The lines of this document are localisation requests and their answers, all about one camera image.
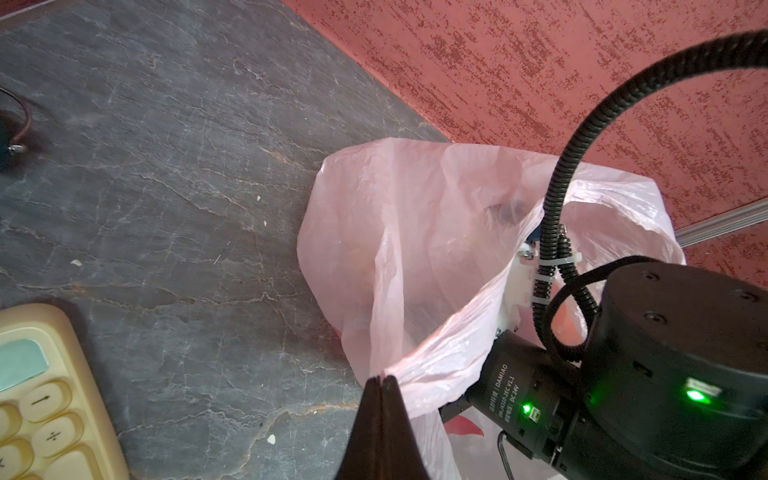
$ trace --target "marble countertop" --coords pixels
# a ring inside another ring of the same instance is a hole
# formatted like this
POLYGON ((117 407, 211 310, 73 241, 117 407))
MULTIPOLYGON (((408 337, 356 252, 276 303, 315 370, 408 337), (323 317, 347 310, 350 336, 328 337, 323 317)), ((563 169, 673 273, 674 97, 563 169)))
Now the marble countertop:
POLYGON ((35 114, 0 305, 70 316, 132 476, 332 478, 362 390, 296 260, 313 179, 445 138, 277 0, 82 2, 0 51, 35 114))

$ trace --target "pink plastic bag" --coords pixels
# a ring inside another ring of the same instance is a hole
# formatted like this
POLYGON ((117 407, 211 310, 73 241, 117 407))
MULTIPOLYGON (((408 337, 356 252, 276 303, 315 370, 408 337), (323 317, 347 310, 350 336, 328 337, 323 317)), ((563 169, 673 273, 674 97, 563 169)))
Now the pink plastic bag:
MULTIPOLYGON (((356 378, 398 379, 435 480, 480 475, 466 462, 457 467, 437 408, 479 377, 500 312, 523 319, 518 334, 536 341, 528 308, 535 261, 513 260, 541 220, 556 161, 386 138, 336 152, 317 174, 299 232, 301 270, 356 378)), ((582 164, 566 203, 580 272, 634 254, 684 262, 652 180, 582 164)), ((573 303, 556 333, 567 323, 584 332, 573 303)))

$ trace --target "green led light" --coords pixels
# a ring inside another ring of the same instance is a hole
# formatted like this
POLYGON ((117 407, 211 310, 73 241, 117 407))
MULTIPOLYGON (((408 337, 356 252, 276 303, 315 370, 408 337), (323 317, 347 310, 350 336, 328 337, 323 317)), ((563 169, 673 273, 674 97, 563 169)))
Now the green led light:
POLYGON ((686 395, 688 395, 688 398, 693 400, 694 402, 699 402, 704 404, 710 403, 710 400, 702 392, 699 392, 698 390, 688 390, 685 393, 686 395))

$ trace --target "red wall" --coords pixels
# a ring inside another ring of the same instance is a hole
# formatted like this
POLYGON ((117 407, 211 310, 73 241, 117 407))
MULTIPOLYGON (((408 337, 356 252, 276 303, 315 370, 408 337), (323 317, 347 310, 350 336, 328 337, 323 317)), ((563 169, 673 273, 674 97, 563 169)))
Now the red wall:
MULTIPOLYGON (((765 0, 284 1, 451 140, 551 154, 650 63, 768 26, 765 0)), ((696 78, 627 112, 587 160, 655 179, 685 227, 766 196, 767 111, 768 72, 696 78)), ((691 263, 768 286, 755 232, 691 263), (758 252, 733 254, 747 247, 758 252)))

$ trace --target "cable tie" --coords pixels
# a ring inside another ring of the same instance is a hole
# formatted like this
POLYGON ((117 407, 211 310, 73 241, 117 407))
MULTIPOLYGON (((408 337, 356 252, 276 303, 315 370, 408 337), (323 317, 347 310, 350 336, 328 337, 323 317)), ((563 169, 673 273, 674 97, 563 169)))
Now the cable tie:
POLYGON ((546 283, 553 283, 554 277, 549 275, 539 275, 538 273, 534 273, 533 280, 539 280, 541 282, 546 282, 546 283))
POLYGON ((549 305, 549 298, 544 298, 543 296, 536 296, 531 295, 531 303, 539 303, 541 305, 549 305))
POLYGON ((538 264, 542 266, 557 266, 565 263, 579 263, 581 262, 581 252, 576 252, 570 257, 565 258, 553 258, 552 260, 538 259, 538 264))

